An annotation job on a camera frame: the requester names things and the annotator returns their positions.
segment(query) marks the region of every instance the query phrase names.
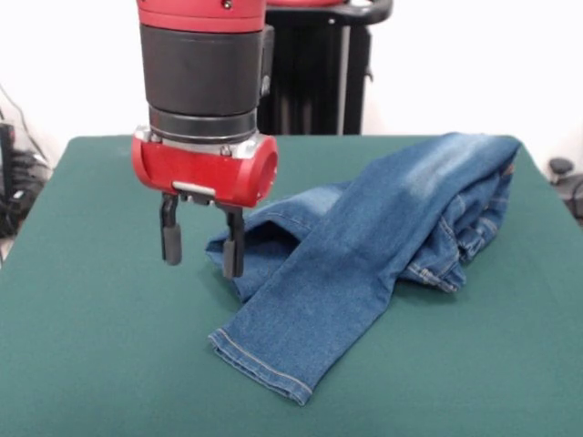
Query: metal handle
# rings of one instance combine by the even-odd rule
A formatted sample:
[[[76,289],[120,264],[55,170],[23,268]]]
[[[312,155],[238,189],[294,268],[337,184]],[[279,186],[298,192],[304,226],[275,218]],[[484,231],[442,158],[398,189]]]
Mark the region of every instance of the metal handle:
[[[393,12],[393,0],[372,0],[369,5],[342,3],[332,6],[268,5],[270,25],[375,25]]]

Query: blue denim jeans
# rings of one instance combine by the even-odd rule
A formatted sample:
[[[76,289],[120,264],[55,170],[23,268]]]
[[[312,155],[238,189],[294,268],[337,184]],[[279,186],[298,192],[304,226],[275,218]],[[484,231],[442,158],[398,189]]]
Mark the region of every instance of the blue denim jeans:
[[[246,218],[240,310],[212,332],[235,369],[300,405],[388,307],[398,279],[445,292],[506,214],[511,137],[452,133],[372,161],[360,175]],[[222,265],[221,233],[207,254]]]

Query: black cylinder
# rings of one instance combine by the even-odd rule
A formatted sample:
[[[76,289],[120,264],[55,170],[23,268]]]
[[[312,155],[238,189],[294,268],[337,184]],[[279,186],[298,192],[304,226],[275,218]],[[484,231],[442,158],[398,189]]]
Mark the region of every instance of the black cylinder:
[[[149,123],[154,133],[182,143],[237,143],[257,130],[257,110],[234,116],[197,117],[149,107]]]
[[[262,33],[207,34],[140,26],[146,98],[195,117],[249,113],[259,105]]]

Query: white wall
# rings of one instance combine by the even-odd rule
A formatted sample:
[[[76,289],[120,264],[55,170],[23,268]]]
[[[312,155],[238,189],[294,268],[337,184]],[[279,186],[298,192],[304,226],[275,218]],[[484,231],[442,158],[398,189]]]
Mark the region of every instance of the white wall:
[[[0,0],[0,11],[0,82],[54,162],[71,137],[147,120],[133,0]],[[511,134],[541,169],[554,155],[583,168],[581,2],[395,0],[373,37],[365,134]]]

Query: jeans hem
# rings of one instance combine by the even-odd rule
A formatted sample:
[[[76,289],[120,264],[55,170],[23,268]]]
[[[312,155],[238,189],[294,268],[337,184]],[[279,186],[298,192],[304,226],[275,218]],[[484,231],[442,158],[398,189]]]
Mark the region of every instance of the jeans hem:
[[[446,293],[455,293],[459,291],[460,284],[455,280],[450,280],[451,272],[456,263],[452,264],[443,275],[437,276],[430,269],[423,269],[420,266],[411,263],[407,269],[420,279],[421,283],[437,287]]]
[[[223,329],[211,333],[209,340],[219,357],[264,387],[296,401],[301,406],[304,406],[312,396],[312,390],[307,384],[291,375],[276,371],[255,358],[235,343]]]

